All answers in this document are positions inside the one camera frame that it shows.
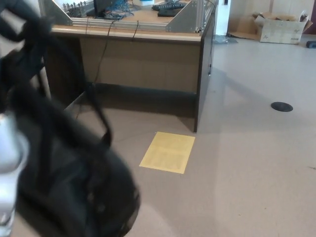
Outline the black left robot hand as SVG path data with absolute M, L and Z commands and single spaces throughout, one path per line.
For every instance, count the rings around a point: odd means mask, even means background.
M 13 42 L 25 41 L 25 45 L 20 51 L 12 51 L 3 58 L 2 82 L 7 87 L 14 85 L 20 89 L 18 95 L 22 101 L 26 102 L 30 109 L 43 115 L 45 111 L 43 102 L 39 94 L 29 84 L 29 80 L 42 69 L 42 54 L 36 53 L 35 49 L 37 43 L 45 43 L 50 26 L 23 0 L 2 0 L 0 10 L 8 10 L 26 21 L 23 30 L 17 34 L 3 18 L 0 19 L 0 35 L 2 37 Z

